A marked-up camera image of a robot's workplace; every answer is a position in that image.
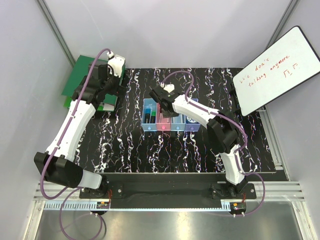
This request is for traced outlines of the teal blue bin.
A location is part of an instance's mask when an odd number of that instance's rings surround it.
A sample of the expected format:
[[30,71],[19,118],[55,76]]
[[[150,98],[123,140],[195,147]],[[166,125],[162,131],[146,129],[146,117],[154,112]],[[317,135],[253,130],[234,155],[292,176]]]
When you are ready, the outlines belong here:
[[186,126],[186,117],[183,114],[171,118],[171,128],[172,132],[184,132]]

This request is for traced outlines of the light blue bin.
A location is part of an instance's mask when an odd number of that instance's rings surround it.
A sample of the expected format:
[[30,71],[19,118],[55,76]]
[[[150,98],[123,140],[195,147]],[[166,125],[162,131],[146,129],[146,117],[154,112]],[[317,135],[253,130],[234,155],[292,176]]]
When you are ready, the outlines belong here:
[[143,100],[141,126],[144,132],[157,131],[157,103],[152,98]]

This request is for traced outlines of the green ring binder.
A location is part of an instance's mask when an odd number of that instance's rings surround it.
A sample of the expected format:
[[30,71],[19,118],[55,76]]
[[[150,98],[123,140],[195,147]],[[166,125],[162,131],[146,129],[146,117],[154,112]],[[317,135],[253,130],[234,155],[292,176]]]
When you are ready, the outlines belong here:
[[[108,60],[113,56],[114,54],[112,53],[108,57]],[[113,112],[117,104],[118,96],[109,94],[105,95],[105,98],[100,96],[103,82],[114,76],[114,70],[108,64],[108,60],[97,60],[81,100],[85,101],[87,104],[93,104],[97,111]],[[62,95],[66,96],[64,107],[70,108],[71,102],[76,101],[80,96],[93,61],[94,59],[92,57],[83,55],[78,57],[62,91]]]

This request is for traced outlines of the purple bin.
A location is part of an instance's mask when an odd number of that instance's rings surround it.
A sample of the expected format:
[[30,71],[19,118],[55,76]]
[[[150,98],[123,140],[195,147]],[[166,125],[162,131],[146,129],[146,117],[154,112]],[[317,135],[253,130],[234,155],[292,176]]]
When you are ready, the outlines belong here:
[[185,128],[184,131],[185,132],[197,132],[200,129],[201,124],[198,122],[198,124],[187,124],[186,123],[186,118],[187,116],[184,116],[185,118]]

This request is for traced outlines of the green sharpener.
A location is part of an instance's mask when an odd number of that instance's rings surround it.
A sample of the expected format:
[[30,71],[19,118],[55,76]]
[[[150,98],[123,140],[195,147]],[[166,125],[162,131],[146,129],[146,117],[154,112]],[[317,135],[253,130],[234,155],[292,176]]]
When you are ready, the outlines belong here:
[[155,124],[156,123],[156,112],[152,111],[151,116],[150,116],[150,124]]

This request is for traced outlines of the pink bin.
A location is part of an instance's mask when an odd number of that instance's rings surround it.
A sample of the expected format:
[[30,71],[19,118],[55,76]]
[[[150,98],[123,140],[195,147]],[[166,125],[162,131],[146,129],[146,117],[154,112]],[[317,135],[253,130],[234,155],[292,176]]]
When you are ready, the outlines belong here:
[[160,104],[156,104],[156,129],[158,131],[171,131],[171,118],[163,117]]

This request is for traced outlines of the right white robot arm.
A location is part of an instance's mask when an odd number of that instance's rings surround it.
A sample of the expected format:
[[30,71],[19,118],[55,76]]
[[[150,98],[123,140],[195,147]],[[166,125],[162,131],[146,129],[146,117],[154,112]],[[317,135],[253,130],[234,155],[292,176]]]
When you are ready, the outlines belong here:
[[159,104],[165,117],[182,114],[205,127],[211,149],[215,155],[221,156],[225,169],[226,185],[221,188],[220,195],[235,199],[243,195],[248,181],[239,156],[238,137],[242,128],[229,115],[176,91],[173,84],[157,86],[149,95]]

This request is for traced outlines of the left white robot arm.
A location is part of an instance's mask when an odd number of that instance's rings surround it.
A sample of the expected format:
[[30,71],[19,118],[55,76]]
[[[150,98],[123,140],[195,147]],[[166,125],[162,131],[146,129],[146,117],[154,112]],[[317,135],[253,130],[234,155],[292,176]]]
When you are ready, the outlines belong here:
[[49,196],[45,192],[44,182],[61,185],[64,191],[68,188],[87,188],[97,198],[103,198],[108,193],[103,177],[84,170],[75,164],[74,158],[87,124],[106,95],[117,96],[122,91],[124,69],[124,62],[114,63],[112,60],[88,65],[88,73],[74,89],[69,111],[56,137],[45,152],[37,152],[33,159],[41,174],[40,191],[45,199],[56,199],[62,193]]

